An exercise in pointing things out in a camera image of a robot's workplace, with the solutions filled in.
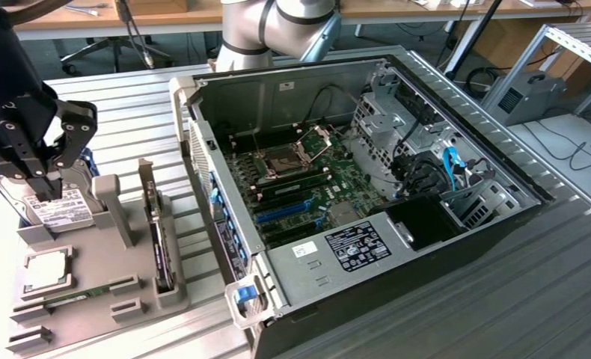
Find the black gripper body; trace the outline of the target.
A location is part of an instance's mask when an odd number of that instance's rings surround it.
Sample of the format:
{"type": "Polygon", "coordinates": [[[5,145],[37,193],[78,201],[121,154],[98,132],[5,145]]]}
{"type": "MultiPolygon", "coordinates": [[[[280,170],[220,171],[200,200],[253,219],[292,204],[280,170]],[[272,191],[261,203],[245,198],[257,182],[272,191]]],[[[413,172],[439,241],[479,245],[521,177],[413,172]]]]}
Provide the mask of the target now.
{"type": "Polygon", "coordinates": [[[0,141],[4,120],[17,121],[32,142],[42,140],[57,105],[53,89],[40,80],[0,7],[0,141]]]}

